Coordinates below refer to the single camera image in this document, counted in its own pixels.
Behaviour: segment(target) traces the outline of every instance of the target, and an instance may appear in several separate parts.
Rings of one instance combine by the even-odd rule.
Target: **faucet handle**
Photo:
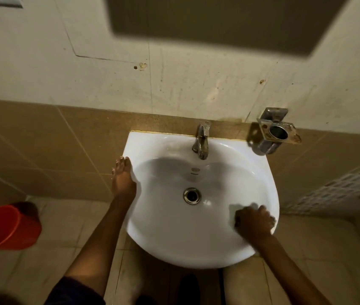
[[[204,136],[208,137],[210,135],[211,122],[210,121],[201,122],[200,126],[202,126],[204,129]]]

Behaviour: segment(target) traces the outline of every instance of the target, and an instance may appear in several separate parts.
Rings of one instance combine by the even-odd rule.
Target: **sink basin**
[[[132,160],[138,191],[126,229],[160,260],[221,268],[255,253],[234,230],[235,211],[256,203],[278,220],[279,199],[266,157],[245,141],[209,138],[206,160],[192,151],[194,141],[185,135],[129,133],[123,155]],[[190,188],[186,198],[194,203],[198,196],[197,204],[184,198]]]

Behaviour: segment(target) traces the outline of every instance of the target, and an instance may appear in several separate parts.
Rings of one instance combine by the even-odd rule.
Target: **red bucket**
[[[13,205],[0,206],[0,249],[25,249],[35,244],[42,231],[38,219],[26,216]]]

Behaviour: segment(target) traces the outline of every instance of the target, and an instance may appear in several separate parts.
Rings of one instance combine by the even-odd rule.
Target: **hand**
[[[130,203],[136,196],[136,183],[132,180],[131,169],[132,163],[130,159],[123,156],[116,160],[116,167],[112,169],[112,194],[114,197],[126,197],[130,200]]]
[[[258,210],[244,207],[235,213],[235,228],[238,233],[253,247],[258,248],[269,237],[270,230],[275,226],[276,219],[270,216],[264,205]]]

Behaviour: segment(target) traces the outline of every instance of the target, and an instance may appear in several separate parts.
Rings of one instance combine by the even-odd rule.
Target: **sink rim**
[[[176,156],[175,152],[172,153],[171,155],[167,154],[167,152],[170,153],[170,150],[169,148],[167,148],[167,145],[163,143],[163,141],[170,142],[171,140],[174,139],[181,139],[180,142],[176,141],[175,143],[185,143],[186,145],[190,144],[190,153],[187,153],[187,156],[190,155],[189,158],[198,159],[197,155],[193,153],[191,150],[191,146],[195,139],[195,137],[193,136],[179,135],[179,134],[145,133],[145,132],[136,132],[136,131],[132,131],[129,133],[128,141],[126,143],[126,147],[123,155],[129,156],[131,158],[133,164],[133,171],[136,171],[136,168],[139,165],[153,158],[157,159],[161,157],[166,157],[166,158],[188,161],[183,157]],[[260,180],[263,182],[265,186],[266,194],[268,195],[269,204],[273,207],[271,214],[276,218],[276,225],[271,231],[273,233],[274,230],[276,229],[279,219],[279,200],[278,200],[278,194],[274,183],[274,179],[270,171],[270,167],[266,157],[265,156],[261,157],[259,155],[254,154],[254,152],[247,145],[247,143],[246,142],[244,143],[241,140],[209,138],[209,145],[210,143],[211,145],[222,145],[224,147],[231,148],[233,151],[239,152],[239,154],[241,154],[242,157],[244,158],[244,164],[255,167],[255,169],[247,169],[248,171],[260,172],[261,175]],[[146,150],[141,147],[142,145],[145,144],[149,145],[150,148]],[[204,162],[212,161],[213,163],[215,163],[215,158],[213,159],[213,157],[210,158],[210,156],[208,156],[208,159],[204,160]],[[229,164],[229,163],[235,164],[235,161],[229,161],[228,159],[223,159],[221,162],[225,164]],[[254,249],[247,244],[247,246],[244,247],[243,249],[233,252],[231,257],[228,256],[224,261],[216,261],[215,263],[213,263],[213,261],[208,261],[208,262],[200,261],[199,259],[188,259],[188,261],[186,261],[187,259],[183,259],[183,258],[164,256],[159,252],[158,248],[150,246],[148,244],[147,238],[145,238],[142,235],[142,233],[140,233],[140,231],[137,229],[137,227],[133,223],[131,223],[130,218],[133,210],[134,209],[131,207],[125,220],[125,226],[129,236],[132,237],[132,239],[145,251],[157,257],[158,259],[169,262],[171,264],[182,267],[189,267],[189,268],[221,268],[242,261],[254,255],[255,253]]]

